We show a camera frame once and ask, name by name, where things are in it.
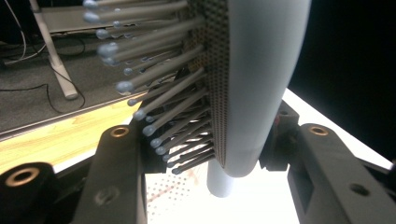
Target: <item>gray carpet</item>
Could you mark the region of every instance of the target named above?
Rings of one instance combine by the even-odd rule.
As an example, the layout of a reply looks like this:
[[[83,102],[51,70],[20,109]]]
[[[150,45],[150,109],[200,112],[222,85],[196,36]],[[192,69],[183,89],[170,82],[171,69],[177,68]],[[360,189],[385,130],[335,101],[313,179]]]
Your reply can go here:
[[[0,91],[0,139],[17,129],[22,128],[19,132],[24,131],[23,127],[30,124],[65,118],[70,113],[73,115],[73,112],[121,99],[121,96],[115,92],[114,85],[128,78],[122,73],[126,65],[117,67],[103,65],[96,56],[96,48],[103,42],[92,37],[81,39],[85,42],[85,51],[78,56],[64,56],[82,51],[81,43],[74,38],[57,40],[55,45],[58,53],[63,55],[61,58],[69,76],[85,96],[85,105],[80,108],[83,102],[81,96],[73,101],[64,99],[58,81],[49,67],[48,53],[42,54],[46,60],[36,57],[14,63],[0,70],[0,90],[27,89],[49,84],[49,97],[53,106],[64,113],[58,113],[50,107],[45,87],[30,91]],[[15,50],[3,51],[2,57],[15,52]]]

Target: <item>dotted pattern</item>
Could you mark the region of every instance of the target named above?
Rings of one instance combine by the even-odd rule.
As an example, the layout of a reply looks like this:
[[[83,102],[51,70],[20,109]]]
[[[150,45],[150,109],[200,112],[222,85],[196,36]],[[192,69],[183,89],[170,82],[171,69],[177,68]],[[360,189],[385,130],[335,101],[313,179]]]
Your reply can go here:
[[[190,17],[204,15],[206,25],[191,31],[185,49],[205,44],[205,54],[189,64],[191,71],[203,66],[207,72],[205,85],[210,94],[212,133],[216,157],[224,166],[226,155],[228,75],[230,61],[230,38],[228,23],[228,2],[224,0],[190,1]]]
[[[164,213],[177,209],[180,201],[188,199],[193,187],[192,178],[182,175],[155,175],[147,179],[148,222],[158,220]]]

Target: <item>black background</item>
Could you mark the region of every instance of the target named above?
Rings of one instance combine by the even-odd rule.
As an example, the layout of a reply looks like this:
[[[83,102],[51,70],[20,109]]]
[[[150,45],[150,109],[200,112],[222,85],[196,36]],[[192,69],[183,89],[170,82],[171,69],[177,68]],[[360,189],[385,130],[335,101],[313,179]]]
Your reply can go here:
[[[389,160],[396,158],[394,1],[313,1],[289,88]]]

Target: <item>circular hole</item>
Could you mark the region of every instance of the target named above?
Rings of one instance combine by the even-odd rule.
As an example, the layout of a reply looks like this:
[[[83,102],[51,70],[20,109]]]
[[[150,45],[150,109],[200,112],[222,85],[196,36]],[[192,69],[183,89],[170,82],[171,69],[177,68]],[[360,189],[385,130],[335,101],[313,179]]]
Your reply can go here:
[[[370,195],[370,190],[368,190],[367,188],[365,188],[363,185],[360,185],[360,184],[351,184],[351,185],[349,185],[349,188],[350,188],[353,192],[355,192],[355,193],[357,193],[357,194],[359,194],[359,195],[361,195],[361,196],[368,196],[368,195]]]
[[[21,174],[18,174],[17,176],[15,176],[14,180],[16,181],[22,181],[26,178],[29,178],[32,175],[31,172],[23,172]]]
[[[113,137],[123,137],[128,132],[129,132],[128,128],[119,127],[119,128],[113,129],[113,131],[111,131],[110,135],[113,136]]]
[[[321,136],[325,136],[325,135],[329,134],[329,132],[327,132],[326,129],[316,127],[316,126],[310,127],[309,132],[314,133],[316,135],[321,135]]]
[[[17,187],[29,183],[34,180],[40,171],[35,167],[21,169],[10,175],[6,180],[6,185],[9,187]]]

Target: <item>wooden board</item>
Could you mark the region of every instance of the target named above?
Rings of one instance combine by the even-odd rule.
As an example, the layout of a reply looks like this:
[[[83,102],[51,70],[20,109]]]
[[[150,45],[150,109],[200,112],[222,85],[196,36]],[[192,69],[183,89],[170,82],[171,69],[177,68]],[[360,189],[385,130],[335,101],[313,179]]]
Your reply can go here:
[[[56,165],[95,149],[102,132],[121,124],[138,107],[122,101],[0,142],[0,174],[26,162]]]

